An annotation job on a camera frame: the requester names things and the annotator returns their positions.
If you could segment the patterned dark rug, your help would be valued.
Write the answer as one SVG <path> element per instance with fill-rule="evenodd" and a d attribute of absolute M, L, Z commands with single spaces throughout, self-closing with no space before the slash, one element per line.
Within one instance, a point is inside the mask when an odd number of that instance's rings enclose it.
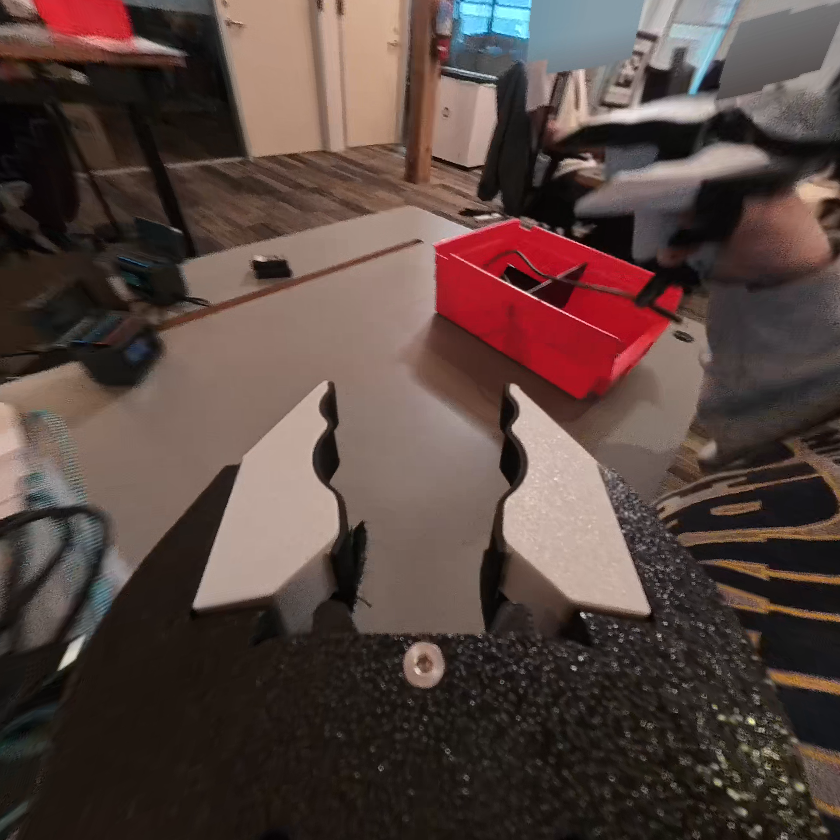
<path fill-rule="evenodd" d="M 658 517 L 757 648 L 839 838 L 838 420 L 663 495 Z"/>

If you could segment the red panel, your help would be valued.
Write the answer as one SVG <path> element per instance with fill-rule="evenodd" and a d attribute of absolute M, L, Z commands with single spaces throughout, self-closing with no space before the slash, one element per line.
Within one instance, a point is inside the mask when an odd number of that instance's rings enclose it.
<path fill-rule="evenodd" d="M 129 41 L 134 32 L 122 1 L 34 1 L 54 35 Z"/>

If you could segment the red plastic bin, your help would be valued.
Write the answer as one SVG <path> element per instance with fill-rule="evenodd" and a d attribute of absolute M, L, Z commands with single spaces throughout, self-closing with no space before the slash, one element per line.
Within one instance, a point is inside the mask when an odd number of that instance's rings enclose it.
<path fill-rule="evenodd" d="M 517 220 L 434 251 L 436 313 L 576 399 L 606 394 L 679 321 L 681 288 L 640 307 L 649 271 Z"/>

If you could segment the person's right hand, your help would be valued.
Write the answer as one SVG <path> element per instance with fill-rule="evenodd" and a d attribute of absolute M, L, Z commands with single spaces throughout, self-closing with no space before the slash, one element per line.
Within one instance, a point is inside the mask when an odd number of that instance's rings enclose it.
<path fill-rule="evenodd" d="M 826 232 L 797 192 L 749 196 L 717 252 L 710 279 L 745 287 L 780 286 L 823 270 L 834 260 Z"/>

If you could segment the dark hanging jacket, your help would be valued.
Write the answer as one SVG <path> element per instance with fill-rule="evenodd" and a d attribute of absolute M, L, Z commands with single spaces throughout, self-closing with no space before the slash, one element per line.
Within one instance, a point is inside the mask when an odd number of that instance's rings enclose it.
<path fill-rule="evenodd" d="M 497 121 L 477 195 L 500 200 L 504 213 L 520 217 L 532 190 L 533 171 L 541 148 L 550 93 L 540 64 L 517 61 L 497 79 Z"/>

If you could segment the black charger with display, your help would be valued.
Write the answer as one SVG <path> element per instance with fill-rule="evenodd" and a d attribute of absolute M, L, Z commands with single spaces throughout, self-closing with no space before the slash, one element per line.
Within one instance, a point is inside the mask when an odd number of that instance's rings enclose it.
<path fill-rule="evenodd" d="M 99 343 L 83 343 L 77 361 L 100 385 L 131 388 L 141 383 L 161 361 L 164 345 L 148 324 L 131 325 Z"/>

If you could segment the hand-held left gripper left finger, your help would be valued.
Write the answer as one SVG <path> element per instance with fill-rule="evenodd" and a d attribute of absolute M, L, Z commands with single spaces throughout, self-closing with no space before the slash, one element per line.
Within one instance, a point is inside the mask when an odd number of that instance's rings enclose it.
<path fill-rule="evenodd" d="M 335 386 L 317 385 L 242 458 L 192 603 L 197 615 L 266 608 L 282 634 L 312 630 L 345 591 L 349 520 Z"/>

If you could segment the white cabinet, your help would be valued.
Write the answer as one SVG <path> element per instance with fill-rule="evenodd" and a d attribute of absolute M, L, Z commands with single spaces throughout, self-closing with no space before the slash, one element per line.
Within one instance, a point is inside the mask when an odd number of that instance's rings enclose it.
<path fill-rule="evenodd" d="M 481 168 L 497 123 L 497 79 L 444 68 L 437 88 L 432 155 L 464 170 Z"/>

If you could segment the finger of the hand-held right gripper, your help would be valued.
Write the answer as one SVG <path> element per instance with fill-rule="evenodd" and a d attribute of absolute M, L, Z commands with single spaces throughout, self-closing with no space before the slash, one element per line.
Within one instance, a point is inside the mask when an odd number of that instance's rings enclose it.
<path fill-rule="evenodd" d="M 696 201 L 700 188 L 771 172 L 770 156 L 747 144 L 713 144 L 681 160 L 657 161 L 615 173 L 574 206 L 579 218 L 625 216 L 642 211 L 675 214 Z"/>
<path fill-rule="evenodd" d="M 664 98 L 590 117 L 550 142 L 554 154 L 652 145 L 658 156 L 688 156 L 718 113 L 714 98 Z"/>

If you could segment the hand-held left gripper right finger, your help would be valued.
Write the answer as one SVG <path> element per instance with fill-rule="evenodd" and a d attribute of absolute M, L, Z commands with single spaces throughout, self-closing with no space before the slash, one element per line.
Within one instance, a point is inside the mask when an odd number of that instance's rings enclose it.
<path fill-rule="evenodd" d="M 652 616 L 599 463 L 529 397 L 505 386 L 500 472 L 508 488 L 492 522 L 492 623 L 523 607 L 557 636 L 581 613 Z"/>

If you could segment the wooden post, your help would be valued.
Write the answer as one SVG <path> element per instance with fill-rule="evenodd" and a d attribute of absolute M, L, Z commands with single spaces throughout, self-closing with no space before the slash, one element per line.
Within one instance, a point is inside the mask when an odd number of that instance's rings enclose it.
<path fill-rule="evenodd" d="M 435 40 L 437 1 L 413 1 L 409 35 L 404 179 L 431 180 L 440 65 Z"/>

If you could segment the black device with blue trim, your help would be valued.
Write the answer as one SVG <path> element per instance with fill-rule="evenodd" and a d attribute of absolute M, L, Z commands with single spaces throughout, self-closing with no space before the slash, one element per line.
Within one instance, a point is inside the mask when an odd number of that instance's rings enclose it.
<path fill-rule="evenodd" d="M 144 217 L 133 220 L 134 250 L 124 249 L 114 257 L 123 281 L 139 298 L 159 308 L 187 300 L 187 286 L 181 271 L 186 259 L 183 232 L 168 224 Z"/>

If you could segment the white door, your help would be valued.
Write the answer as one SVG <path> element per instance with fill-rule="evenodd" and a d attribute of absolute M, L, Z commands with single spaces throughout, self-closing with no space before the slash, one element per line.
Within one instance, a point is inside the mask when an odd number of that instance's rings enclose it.
<path fill-rule="evenodd" d="M 322 150 L 316 2 L 214 5 L 247 156 Z"/>
<path fill-rule="evenodd" d="M 340 1 L 344 142 L 393 144 L 402 127 L 407 2 Z"/>

